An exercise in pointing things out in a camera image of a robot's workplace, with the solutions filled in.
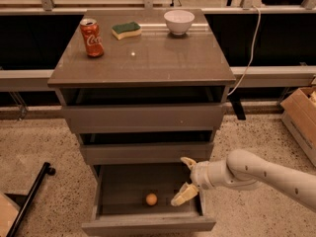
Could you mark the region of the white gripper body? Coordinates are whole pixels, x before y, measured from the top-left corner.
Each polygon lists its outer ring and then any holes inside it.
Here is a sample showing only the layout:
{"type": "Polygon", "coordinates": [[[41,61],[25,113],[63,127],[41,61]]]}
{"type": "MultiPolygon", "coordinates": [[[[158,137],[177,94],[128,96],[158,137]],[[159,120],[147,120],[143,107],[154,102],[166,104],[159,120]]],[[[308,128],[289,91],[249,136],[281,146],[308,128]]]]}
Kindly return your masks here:
{"type": "Polygon", "coordinates": [[[199,190],[211,190],[215,188],[211,175],[213,164],[209,161],[196,163],[191,169],[191,180],[199,190]]]}

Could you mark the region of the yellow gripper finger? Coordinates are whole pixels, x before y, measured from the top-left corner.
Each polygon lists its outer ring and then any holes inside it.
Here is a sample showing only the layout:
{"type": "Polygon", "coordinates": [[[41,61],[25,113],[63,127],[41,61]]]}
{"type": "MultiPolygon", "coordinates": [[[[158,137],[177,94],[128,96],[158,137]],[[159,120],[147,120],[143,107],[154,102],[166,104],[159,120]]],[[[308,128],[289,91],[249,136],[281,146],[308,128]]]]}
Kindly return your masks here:
{"type": "Polygon", "coordinates": [[[184,183],[171,200],[172,206],[180,206],[198,195],[198,187],[184,183]]]}
{"type": "Polygon", "coordinates": [[[190,169],[192,170],[193,167],[197,164],[197,162],[189,157],[182,157],[181,161],[190,169]]]}

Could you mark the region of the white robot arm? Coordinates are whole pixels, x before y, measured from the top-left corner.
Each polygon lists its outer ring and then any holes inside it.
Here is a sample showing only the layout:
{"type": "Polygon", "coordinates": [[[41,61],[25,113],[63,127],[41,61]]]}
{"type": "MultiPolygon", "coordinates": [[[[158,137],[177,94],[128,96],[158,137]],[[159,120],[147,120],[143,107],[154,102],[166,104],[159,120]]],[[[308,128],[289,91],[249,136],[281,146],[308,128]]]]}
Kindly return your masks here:
{"type": "Polygon", "coordinates": [[[225,187],[247,191],[265,183],[303,206],[316,211],[316,176],[290,169],[260,158],[252,152],[236,149],[220,161],[202,161],[182,157],[191,171],[190,184],[184,183],[171,200],[180,206],[201,191],[225,187]]]}

